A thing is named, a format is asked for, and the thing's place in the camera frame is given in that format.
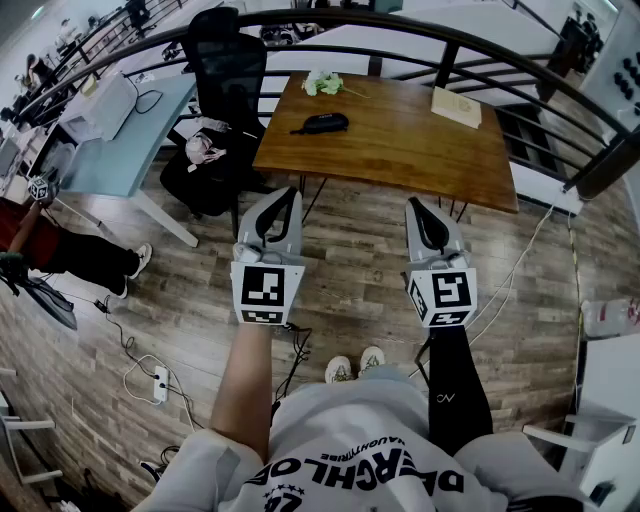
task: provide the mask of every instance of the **white cable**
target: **white cable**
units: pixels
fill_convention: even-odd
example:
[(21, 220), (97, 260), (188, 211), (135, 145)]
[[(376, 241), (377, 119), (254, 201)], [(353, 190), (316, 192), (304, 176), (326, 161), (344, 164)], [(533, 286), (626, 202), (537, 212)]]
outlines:
[(515, 274), (512, 272), (511, 273), (511, 282), (509, 283), (509, 290), (507, 291), (507, 296), (504, 298), (504, 300), (502, 301), (502, 304), (500, 305), (500, 308), (498, 308), (498, 311), (496, 312), (496, 314), (494, 315), (494, 317), (491, 319), (491, 321), (487, 324), (487, 326), (482, 329), (482, 331), (480, 331), (480, 334), (477, 334), (475, 338), (473, 338), (470, 342), (469, 342), (469, 346), (473, 345), (473, 342), (476, 341), (480, 336), (482, 336), (485, 332), (487, 332), (487, 330), (489, 329), (489, 327), (491, 327), (491, 324), (494, 322), (494, 320), (496, 318), (498, 318), (498, 315), (500, 314), (500, 312), (502, 311), (502, 309), (505, 307), (505, 305), (507, 304), (507, 301), (509, 300), (509, 295), (511, 295), (511, 289), (513, 288), (513, 279), (515, 278)]
[[(529, 252), (529, 249), (531, 249), (531, 247), (533, 246), (533, 242), (536, 239), (536, 236), (538, 235), (538, 232), (540, 231), (540, 229), (542, 228), (542, 225), (545, 223), (545, 221), (551, 216), (551, 214), (553, 213), (553, 209), (556, 207), (556, 203), (558, 202), (558, 199), (560, 198), (560, 196), (562, 195), (562, 191), (558, 193), (558, 195), (556, 196), (556, 198), (553, 200), (553, 203), (551, 204), (551, 206), (549, 207), (549, 209), (547, 210), (547, 213), (544, 214), (544, 216), (540, 219), (540, 221), (538, 222), (538, 224), (536, 225), (536, 229), (533, 232), (533, 235), (531, 236), (531, 238), (529, 239), (529, 243), (527, 244), (527, 246), (525, 247), (524, 251), (522, 251), (522, 254), (520, 254), (520, 257), (517, 259), (517, 261), (515, 262), (515, 264), (513, 265), (513, 267), (511, 268), (511, 272), (509, 272), (509, 274), (507, 275), (507, 277), (505, 278), (505, 280), (502, 282), (502, 284), (500, 285), (500, 287), (496, 290), (496, 292), (493, 294), (493, 296), (489, 299), (489, 302), (487, 302), (487, 304), (485, 305), (484, 308), (482, 308), (482, 311), (480, 311), (480, 313), (478, 313), (476, 315), (476, 317), (471, 320), (471, 322), (469, 322), (469, 325), (466, 326), (466, 329), (468, 330), (469, 327), (471, 327), (476, 320), (478, 320), (478, 318), (480, 318), (482, 316), (482, 314), (487, 310), (487, 308), (491, 305), (491, 303), (494, 301), (494, 299), (498, 296), (498, 294), (500, 293), (500, 291), (504, 288), (504, 286), (507, 284), (507, 281), (509, 281), (509, 279), (511, 279), (511, 283), (509, 284), (509, 291), (507, 292), (507, 296), (505, 297), (504, 301), (502, 302), (502, 304), (500, 305), (500, 308), (498, 308), (498, 311), (496, 312), (496, 314), (493, 316), (493, 318), (491, 319), (491, 321), (487, 324), (487, 326), (480, 332), (480, 334), (478, 334), (475, 338), (473, 338), (473, 340), (471, 340), (471, 342), (469, 343), (469, 346), (471, 346), (471, 344), (476, 341), (480, 336), (482, 336), (491, 326), (491, 324), (494, 322), (494, 320), (496, 318), (498, 318), (498, 315), (502, 312), (502, 310), (504, 309), (504, 306), (507, 304), (507, 301), (509, 300), (509, 296), (511, 295), (511, 289), (513, 287), (513, 276), (515, 274), (516, 269), (518, 268), (518, 265), (520, 265), (520, 262), (522, 261), (522, 259), (525, 257), (525, 255), (527, 254), (527, 252)], [(416, 375), (419, 372), (419, 370), (414, 370), (410, 375), (409, 378), (412, 378), (414, 375)]]
[(133, 370), (136, 369), (136, 367), (142, 362), (144, 361), (147, 357), (150, 357), (152, 359), (155, 359), (156, 361), (158, 361), (162, 366), (164, 366), (171, 375), (173, 375), (173, 378), (176, 381), (176, 384), (178, 385), (178, 389), (180, 390), (180, 394), (182, 395), (182, 400), (184, 400), (184, 407), (187, 411), (187, 417), (189, 418), (189, 423), (191, 424), (191, 429), (195, 432), (196, 431), (196, 427), (193, 424), (193, 420), (191, 419), (191, 412), (189, 411), (189, 404), (187, 403), (187, 397), (184, 394), (184, 391), (182, 390), (182, 386), (180, 385), (180, 381), (178, 380), (178, 376), (174, 373), (174, 371), (167, 366), (165, 363), (163, 363), (162, 361), (160, 361), (160, 359), (158, 359), (156, 356), (151, 355), (151, 354), (147, 354), (142, 356), (140, 359), (138, 359), (134, 365), (122, 376), (122, 383), (124, 384), (124, 389), (125, 391), (129, 394), (129, 396), (131, 398), (134, 398), (136, 400), (142, 400), (143, 402), (147, 402), (148, 404), (151, 405), (160, 405), (162, 402), (161, 401), (151, 401), (148, 400), (144, 397), (141, 396), (136, 396), (133, 393), (131, 393), (131, 391), (129, 391), (129, 388), (127, 387), (127, 375), (129, 375)]

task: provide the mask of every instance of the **wooden table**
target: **wooden table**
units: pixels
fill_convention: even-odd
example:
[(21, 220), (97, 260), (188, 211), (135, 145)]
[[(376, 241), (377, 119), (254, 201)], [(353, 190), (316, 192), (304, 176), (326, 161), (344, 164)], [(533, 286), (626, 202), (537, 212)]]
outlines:
[[(479, 129), (431, 112), (431, 89), (342, 74), (335, 96), (308, 96), (307, 73), (293, 73), (262, 139), (254, 167), (401, 187), (517, 213), (518, 203), (495, 111), (482, 105)], [(291, 135), (312, 115), (340, 112), (346, 132)]]

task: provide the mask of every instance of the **mesh chair back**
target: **mesh chair back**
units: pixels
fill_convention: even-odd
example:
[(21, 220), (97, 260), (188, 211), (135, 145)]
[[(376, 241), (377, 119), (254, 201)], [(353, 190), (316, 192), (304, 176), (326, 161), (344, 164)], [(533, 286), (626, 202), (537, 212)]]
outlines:
[(199, 13), (182, 42), (196, 74), (202, 114), (230, 125), (257, 121), (267, 51), (260, 39), (240, 34), (238, 11), (218, 7)]

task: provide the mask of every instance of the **metal railing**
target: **metal railing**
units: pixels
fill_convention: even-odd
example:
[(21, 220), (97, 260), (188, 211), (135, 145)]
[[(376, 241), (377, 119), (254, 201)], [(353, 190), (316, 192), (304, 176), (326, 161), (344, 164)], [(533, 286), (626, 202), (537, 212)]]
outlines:
[[(581, 196), (590, 198), (594, 194), (593, 185), (589, 189), (585, 189), (581, 186), (581, 183), (594, 183), (593, 174), (598, 176), (607, 175), (609, 178), (612, 176), (619, 176), (624, 172), (623, 167), (633, 160), (634, 155), (636, 160), (640, 158), (640, 150), (638, 145), (634, 146), (634, 142), (637, 141), (637, 132), (631, 133), (624, 125), (622, 125), (616, 118), (611, 116), (606, 110), (600, 107), (593, 100), (583, 95), (572, 87), (567, 81), (559, 77), (549, 69), (541, 66), (536, 61), (547, 60), (549, 55), (531, 55), (523, 56), (519, 55), (507, 48), (499, 46), (490, 41), (484, 40), (477, 36), (455, 30), (449, 27), (440, 25), (420, 22), (412, 19), (403, 18), (401, 16), (390, 16), (376, 13), (362, 12), (362, 11), (336, 11), (333, 9), (292, 9), (292, 10), (276, 10), (276, 11), (264, 11), (249, 14), (242, 14), (238, 18), (240, 27), (254, 26), (254, 25), (276, 25), (276, 24), (289, 24), (289, 23), (320, 23), (329, 25), (347, 24), (373, 27), (384, 30), (391, 30), (396, 32), (403, 32), (408, 34), (414, 34), (416, 36), (427, 37), (444, 41), (446, 43), (445, 51), (442, 58), (436, 61), (430, 61), (426, 59), (418, 59), (414, 57), (408, 57), (406, 55), (386, 52), (381, 50), (372, 50), (366, 48), (345, 47), (345, 46), (328, 46), (328, 45), (309, 45), (298, 44), (293, 46), (279, 46), (274, 48), (267, 48), (270, 52), (324, 52), (324, 53), (347, 53), (355, 55), (368, 56), (370, 59), (384, 60), (389, 59), (393, 61), (406, 62), (414, 65), (422, 66), (424, 69), (415, 71), (412, 73), (406, 73), (403, 75), (395, 76), (393, 78), (397, 80), (411, 80), (415, 78), (432, 76), (432, 81), (428, 82), (430, 86), (448, 87), (450, 85), (456, 85), (465, 81), (479, 82), (481, 85), (467, 85), (462, 87), (454, 87), (456, 92), (470, 92), (486, 89), (500, 89), (506, 91), (514, 96), (517, 96), (525, 100), (530, 105), (535, 106), (540, 110), (545, 110), (550, 114), (561, 119), (563, 122), (571, 125), (575, 130), (578, 130), (583, 135), (576, 137), (574, 134), (568, 135), (561, 133), (562, 130), (552, 129), (549, 126), (536, 122), (530, 118), (519, 115), (515, 112), (511, 112), (507, 108), (495, 107), (496, 112), (499, 112), (502, 116), (514, 120), (518, 123), (524, 123), (529, 129), (539, 130), (544, 133), (545, 136), (550, 136), (568, 146), (572, 147), (583, 156), (588, 157), (590, 161), (586, 165), (581, 165), (572, 158), (559, 155), (550, 147), (543, 147), (540, 144), (536, 144), (531, 140), (525, 140), (515, 134), (505, 134), (505, 139), (511, 143), (521, 144), (533, 151), (538, 152), (545, 157), (550, 157), (554, 161), (561, 162), (564, 165), (572, 167), (577, 170), (577, 174), (571, 179), (563, 178), (562, 176), (556, 176), (557, 179), (566, 181), (565, 188), (569, 189), (574, 186), (578, 187), (578, 191)], [(180, 42), (182, 38), (187, 35), (187, 26), (178, 27), (166, 32), (149, 36), (135, 44), (119, 49), (108, 55), (107, 57), (100, 59), (97, 62), (91, 62), (83, 70), (77, 72), (73, 76), (65, 79), (62, 83), (56, 87), (42, 94), (39, 98), (32, 101), (23, 110), (24, 113), (28, 113), (34, 108), (41, 105), (48, 98), (55, 95), (57, 92), (68, 87), (72, 83), (82, 79), (89, 74), (106, 68), (107, 66), (135, 53), (145, 51), (156, 46), (167, 44), (170, 42)], [(480, 54), (483, 54), (485, 58), (468, 61), (464, 63), (456, 64), (456, 56), (460, 48), (466, 48)], [(149, 71), (152, 69), (161, 68), (164, 66), (173, 66), (180, 63), (186, 63), (186, 58), (176, 58), (168, 62), (161, 62), (152, 64), (142, 69), (133, 71), (128, 75), (135, 75), (142, 71)], [(493, 71), (473, 72), (471, 69), (477, 66), (486, 64), (503, 64), (508, 65), (507, 69), (499, 69)], [(270, 70), (266, 72), (266, 76), (289, 76), (292, 72), (298, 70)], [(510, 74), (526, 74), (527, 78), (524, 80), (514, 80), (511, 82), (502, 82), (496, 80), (495, 77), (508, 76)], [(536, 83), (542, 83), (553, 87), (553, 89), (560, 91), (566, 97), (573, 100), (580, 107), (586, 109), (595, 117), (600, 119), (603, 123), (608, 125), (616, 134), (611, 144), (607, 144), (604, 138), (598, 131), (587, 126), (581, 120), (575, 119), (566, 112), (549, 105), (541, 101), (538, 97), (523, 91), (521, 86), (532, 85)], [(260, 95), (263, 99), (277, 99), (280, 97), (278, 92), (264, 92)], [(270, 112), (260, 112), (260, 116), (268, 117)], [(587, 141), (578, 140), (585, 138), (590, 140), (590, 144)], [(597, 145), (598, 150), (593, 151), (587, 146)], [(622, 159), (624, 165), (620, 167), (620, 152), (623, 151), (625, 158)], [(527, 165), (528, 167), (541, 171), (541, 172), (553, 172), (557, 174), (557, 170), (545, 168), (543, 165), (533, 163), (524, 160), (518, 155), (510, 155), (512, 161)], [(611, 162), (617, 162), (618, 168), (612, 169)], [(598, 187), (602, 188), (602, 183), (607, 182), (607, 179), (596, 180), (599, 183)]]
[[(177, 9), (181, 9), (187, 2), (188, 0), (160, 0), (158, 3), (154, 2), (154, 5), (149, 6), (152, 3), (152, 0), (146, 1), (145, 6), (148, 7), (150, 17), (142, 25), (143, 31), (158, 24)], [(119, 17), (122, 17), (123, 19), (117, 23), (113, 23)], [(110, 30), (104, 34), (100, 34), (100, 32), (110, 25), (113, 25)], [(100, 34), (100, 38), (91, 46), (87, 47), (87, 43), (98, 34)], [(79, 41), (78, 45), (59, 62), (54, 69), (53, 74), (59, 80), (64, 80), (78, 66), (91, 64), (96, 61), (100, 55), (104, 56), (105, 54), (112, 53), (128, 41), (131, 40), (132, 43), (135, 43), (139, 39), (140, 34), (132, 26), (127, 9), (119, 9), (103, 20), (93, 31)], [(98, 50), (94, 52), (94, 49), (100, 45), (102, 45), (102, 47), (98, 48)], [(92, 73), (96, 78), (100, 78), (99, 70), (94, 70)], [(41, 92), (43, 86), (46, 87), (47, 85), (48, 84), (46, 82), (42, 84), (38, 92)]]

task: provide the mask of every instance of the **black pants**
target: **black pants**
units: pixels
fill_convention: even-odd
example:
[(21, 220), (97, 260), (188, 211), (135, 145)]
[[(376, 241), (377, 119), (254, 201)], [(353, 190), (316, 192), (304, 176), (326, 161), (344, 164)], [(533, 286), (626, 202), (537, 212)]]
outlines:
[(124, 292), (125, 276), (136, 273), (140, 258), (131, 251), (108, 242), (104, 238), (78, 235), (60, 228), (60, 242), (51, 261), (41, 272), (76, 277), (107, 288), (115, 295)]
[(493, 421), (464, 327), (432, 329), (430, 341), (429, 441), (453, 456)]

